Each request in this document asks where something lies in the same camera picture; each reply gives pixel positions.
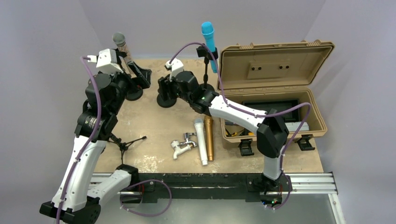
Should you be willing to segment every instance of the wooden platform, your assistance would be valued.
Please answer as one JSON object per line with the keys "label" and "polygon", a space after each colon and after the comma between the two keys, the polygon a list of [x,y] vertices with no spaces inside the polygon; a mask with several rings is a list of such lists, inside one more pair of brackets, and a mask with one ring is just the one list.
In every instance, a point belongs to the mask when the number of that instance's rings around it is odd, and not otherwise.
{"label": "wooden platform", "polygon": [[[167,60],[136,60],[142,68],[153,71],[151,87],[144,90],[142,98],[130,102],[125,100],[117,118],[113,133],[123,141],[131,141],[146,135],[147,139],[136,142],[124,154],[124,162],[135,166],[140,173],[260,173],[263,169],[263,156],[255,149],[254,156],[241,157],[239,149],[224,149],[221,143],[221,130],[218,118],[213,118],[215,151],[214,161],[203,167],[198,147],[173,160],[173,140],[183,141],[183,133],[195,132],[193,121],[203,115],[194,112],[188,103],[178,99],[171,108],[161,108],[156,102],[157,80],[168,74],[164,68]],[[182,60],[184,69],[190,70],[201,83],[205,71],[203,60]],[[216,88],[217,74],[209,69],[209,82]],[[120,150],[108,143],[100,156],[95,172],[110,173],[121,164]],[[292,144],[283,160],[285,172],[323,172],[317,150],[302,152],[297,144]]]}

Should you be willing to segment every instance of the microphone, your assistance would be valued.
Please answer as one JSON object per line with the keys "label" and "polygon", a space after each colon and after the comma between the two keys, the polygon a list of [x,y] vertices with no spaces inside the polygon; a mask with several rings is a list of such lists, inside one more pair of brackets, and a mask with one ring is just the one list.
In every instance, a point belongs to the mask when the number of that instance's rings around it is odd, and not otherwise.
{"label": "microphone", "polygon": [[125,42],[125,36],[122,33],[117,32],[113,34],[113,42],[115,43],[115,45],[117,45],[119,51],[125,52],[127,54],[127,56],[125,57],[125,64],[134,61],[131,56],[131,52],[129,51],[129,48],[127,46],[127,43]]}
{"label": "microphone", "polygon": [[206,149],[208,152],[208,160],[213,161],[214,159],[214,147],[213,147],[213,119],[211,116],[205,115],[205,131],[206,131]]}
{"label": "microphone", "polygon": [[208,165],[208,154],[206,153],[206,144],[204,136],[204,121],[197,118],[194,121],[195,130],[197,131],[199,154],[201,155],[202,165]]}
{"label": "microphone", "polygon": [[[204,22],[201,26],[202,35],[206,40],[206,46],[209,48],[211,52],[216,51],[216,47],[214,46],[214,29],[211,22]],[[211,67],[213,73],[217,73],[215,61],[211,60]]]}

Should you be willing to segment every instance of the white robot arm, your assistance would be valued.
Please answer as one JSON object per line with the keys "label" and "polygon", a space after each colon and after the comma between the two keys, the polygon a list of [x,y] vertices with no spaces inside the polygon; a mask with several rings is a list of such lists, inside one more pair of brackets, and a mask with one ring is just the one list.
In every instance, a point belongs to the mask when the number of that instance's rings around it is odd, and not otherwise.
{"label": "white robot arm", "polygon": [[[183,67],[177,61],[177,68]],[[282,173],[281,152],[289,131],[280,117],[255,116],[273,114],[276,111],[259,111],[237,104],[209,88],[204,88],[192,72],[182,70],[175,74],[169,62],[165,67],[172,73],[158,80],[157,103],[162,107],[169,107],[175,104],[176,98],[181,98],[197,113],[229,120],[253,132],[257,136],[257,148],[264,155],[263,175],[271,181],[278,180]]]}
{"label": "white robot arm", "polygon": [[[111,132],[117,124],[116,115],[124,100],[136,100],[134,94],[148,88],[150,83],[146,77],[150,77],[151,70],[144,70],[145,75],[140,74],[134,78],[124,72],[120,66],[121,53],[114,49],[105,49],[98,56],[85,58],[96,63],[96,67],[100,69],[100,73],[91,77],[97,86],[94,87],[91,80],[85,90],[87,100],[83,104],[83,113],[77,120],[71,159],[55,196],[40,207],[40,213],[44,215],[52,218],[58,215],[58,218],[69,224],[95,223],[100,208],[111,197],[139,182],[138,169],[121,164],[106,181],[88,189],[98,158],[104,151],[106,142],[114,136]],[[97,97],[104,102],[99,104]]]}
{"label": "white robot arm", "polygon": [[165,68],[167,70],[170,70],[170,81],[172,82],[173,78],[176,77],[177,74],[180,72],[184,71],[184,65],[182,61],[179,59],[175,58],[172,62],[167,61],[165,63]]}

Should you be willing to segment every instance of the tan carrying case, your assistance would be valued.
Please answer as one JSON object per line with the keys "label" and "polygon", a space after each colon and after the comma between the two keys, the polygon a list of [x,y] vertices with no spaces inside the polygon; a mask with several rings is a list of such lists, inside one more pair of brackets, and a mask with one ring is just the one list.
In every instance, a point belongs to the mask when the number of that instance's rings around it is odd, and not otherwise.
{"label": "tan carrying case", "polygon": [[[327,126],[320,114],[315,98],[308,85],[313,81],[326,58],[334,49],[331,42],[297,42],[262,45],[234,45],[225,48],[220,56],[220,75],[227,99],[241,104],[254,101],[277,101],[298,99],[299,103],[312,105],[307,123],[309,131],[300,131],[295,141],[300,140],[302,150],[312,150],[309,139],[321,137],[327,132]],[[307,107],[299,112],[300,121],[304,118]],[[240,126],[225,125],[220,119],[223,135],[223,147],[242,148],[256,145],[255,135],[227,137],[237,133]]]}

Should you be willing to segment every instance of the white wall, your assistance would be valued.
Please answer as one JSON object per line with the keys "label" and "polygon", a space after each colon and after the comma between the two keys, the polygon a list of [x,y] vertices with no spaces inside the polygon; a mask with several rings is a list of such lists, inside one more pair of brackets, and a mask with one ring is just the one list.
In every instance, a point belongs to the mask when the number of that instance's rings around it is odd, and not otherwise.
{"label": "white wall", "polygon": [[312,84],[328,133],[316,143],[347,223],[394,223],[396,2],[327,0],[307,39],[336,48]]}
{"label": "white wall", "polygon": [[[218,49],[236,43],[301,41],[325,0],[82,0],[81,5],[105,47],[125,34],[132,54],[172,56],[188,42],[204,42],[201,24],[211,21]],[[195,48],[182,52],[196,56]]]}
{"label": "white wall", "polygon": [[0,3],[0,219],[39,214],[59,187],[87,85],[79,57],[102,47],[77,0]]}

